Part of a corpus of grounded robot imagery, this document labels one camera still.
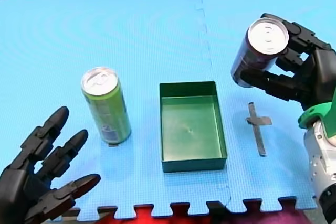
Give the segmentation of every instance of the green metal box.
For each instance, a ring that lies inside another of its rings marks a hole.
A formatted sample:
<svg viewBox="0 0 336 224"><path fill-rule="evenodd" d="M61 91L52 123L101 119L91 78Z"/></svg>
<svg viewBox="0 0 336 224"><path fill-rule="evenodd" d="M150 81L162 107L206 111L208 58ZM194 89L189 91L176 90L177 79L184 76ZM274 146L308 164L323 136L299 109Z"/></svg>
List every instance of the green metal box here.
<svg viewBox="0 0 336 224"><path fill-rule="evenodd" d="M223 169L227 157L216 83L160 84L163 171Z"/></svg>

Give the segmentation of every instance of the blue foam mat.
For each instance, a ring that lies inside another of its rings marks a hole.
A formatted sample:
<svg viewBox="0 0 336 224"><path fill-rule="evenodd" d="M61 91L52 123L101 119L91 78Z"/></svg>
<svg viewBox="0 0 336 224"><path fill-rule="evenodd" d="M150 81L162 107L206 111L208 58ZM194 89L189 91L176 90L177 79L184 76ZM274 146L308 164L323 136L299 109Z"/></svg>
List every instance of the blue foam mat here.
<svg viewBox="0 0 336 224"><path fill-rule="evenodd" d="M263 12L295 20L333 43L332 0L1 0L0 129L5 167L38 123L61 105L70 118L55 145L86 128L90 136L71 168L53 186L87 173L100 184L77 200L79 220L98 218L97 207L117 206L117 218L135 217L134 205L153 204L154 216L171 215L170 203L189 202L189 214L206 214L207 201L245 210L261 199L264 211L278 198L296 197L313 208L301 108L257 89L233 84L230 67L247 26ZM132 136L108 148L81 95L81 75L95 66L117 70ZM275 67L273 72L280 71ZM159 83L215 80L228 148L220 171L164 174L160 161ZM272 118L262 127L267 157L259 157L247 103Z"/></svg>

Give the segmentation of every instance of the green can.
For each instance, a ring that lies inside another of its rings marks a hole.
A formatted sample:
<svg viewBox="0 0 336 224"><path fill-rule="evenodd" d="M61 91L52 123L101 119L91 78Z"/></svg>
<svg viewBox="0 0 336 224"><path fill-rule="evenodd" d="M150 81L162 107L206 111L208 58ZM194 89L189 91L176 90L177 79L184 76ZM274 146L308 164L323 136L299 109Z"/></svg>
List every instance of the green can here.
<svg viewBox="0 0 336 224"><path fill-rule="evenodd" d="M106 67L93 68L81 79L81 89L101 138L119 144L131 134L131 125L115 71Z"/></svg>

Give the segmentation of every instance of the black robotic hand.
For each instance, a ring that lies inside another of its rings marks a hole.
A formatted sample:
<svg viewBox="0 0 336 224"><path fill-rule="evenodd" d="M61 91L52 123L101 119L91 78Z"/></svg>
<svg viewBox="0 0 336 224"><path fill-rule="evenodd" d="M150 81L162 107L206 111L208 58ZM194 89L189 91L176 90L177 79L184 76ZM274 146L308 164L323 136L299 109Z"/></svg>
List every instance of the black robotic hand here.
<svg viewBox="0 0 336 224"><path fill-rule="evenodd" d="M267 94L300 102L304 110L331 102L336 88L336 53L331 45L319 40L314 32L298 23L290 23L272 14L261 17L278 19L287 28L288 46L278 56L276 65L284 71L293 72L294 76L277 76L268 71L248 69L242 71L241 78ZM302 53L308 55L305 61L300 58Z"/></svg>
<svg viewBox="0 0 336 224"><path fill-rule="evenodd" d="M18 156L3 170L0 224L38 224L55 219L99 182L100 176L91 174L60 189L50 189L51 181L63 175L88 138L88 132L82 130L47 157L68 116L69 110L63 106L42 127L36 127L21 145ZM43 166L34 173L38 161L43 161Z"/></svg>

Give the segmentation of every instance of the red surface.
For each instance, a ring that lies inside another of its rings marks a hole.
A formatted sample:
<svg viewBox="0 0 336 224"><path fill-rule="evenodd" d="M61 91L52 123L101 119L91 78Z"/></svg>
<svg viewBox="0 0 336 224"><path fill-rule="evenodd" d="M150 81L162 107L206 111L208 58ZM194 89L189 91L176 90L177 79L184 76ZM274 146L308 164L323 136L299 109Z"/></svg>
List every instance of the red surface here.
<svg viewBox="0 0 336 224"><path fill-rule="evenodd" d="M260 204L248 204L244 214L227 213L222 224L310 224L301 211L296 211L293 204L282 204L283 211L264 213L259 211ZM174 215L167 218L151 217L152 207L136 208L136 219L116 220L113 215L105 216L96 224L211 224L210 216L187 216L188 206L174 206Z"/></svg>

